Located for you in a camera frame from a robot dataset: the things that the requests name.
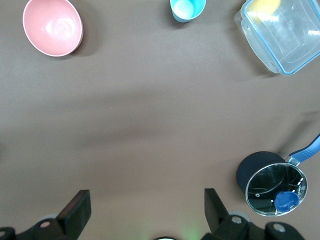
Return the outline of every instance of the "cup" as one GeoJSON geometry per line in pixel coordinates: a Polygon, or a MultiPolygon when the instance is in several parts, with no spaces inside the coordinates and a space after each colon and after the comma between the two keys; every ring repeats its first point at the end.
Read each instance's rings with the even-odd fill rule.
{"type": "Polygon", "coordinates": [[[170,0],[170,5],[175,20],[186,23],[202,13],[206,0],[170,0]]]}

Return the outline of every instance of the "pink bowl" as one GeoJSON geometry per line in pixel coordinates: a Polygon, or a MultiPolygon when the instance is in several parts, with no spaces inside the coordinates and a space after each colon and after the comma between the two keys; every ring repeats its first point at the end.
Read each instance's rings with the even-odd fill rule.
{"type": "Polygon", "coordinates": [[[46,55],[65,56],[81,43],[81,18],[67,0],[30,0],[22,18],[27,38],[46,55]]]}

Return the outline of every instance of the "cooking pot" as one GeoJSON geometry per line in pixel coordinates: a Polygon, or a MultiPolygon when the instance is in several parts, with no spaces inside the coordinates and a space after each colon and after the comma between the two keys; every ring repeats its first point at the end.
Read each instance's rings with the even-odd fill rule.
{"type": "Polygon", "coordinates": [[[298,165],[319,150],[320,134],[286,160],[269,151],[247,156],[237,169],[236,181],[249,207],[266,217],[293,211],[304,200],[308,189],[306,175],[298,165]]]}

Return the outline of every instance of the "green light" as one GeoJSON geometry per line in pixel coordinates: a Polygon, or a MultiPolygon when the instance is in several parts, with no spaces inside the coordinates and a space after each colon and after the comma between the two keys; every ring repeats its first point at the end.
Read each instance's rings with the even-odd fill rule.
{"type": "Polygon", "coordinates": [[[183,240],[199,240],[203,236],[203,232],[198,228],[186,228],[181,233],[183,240]]]}

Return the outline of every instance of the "lemon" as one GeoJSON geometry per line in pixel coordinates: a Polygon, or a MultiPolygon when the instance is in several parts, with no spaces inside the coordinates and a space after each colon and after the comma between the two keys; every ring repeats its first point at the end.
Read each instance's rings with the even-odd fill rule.
{"type": "Polygon", "coordinates": [[[272,18],[272,15],[280,4],[281,0],[254,0],[247,6],[246,12],[256,24],[275,21],[276,18],[272,18]]]}

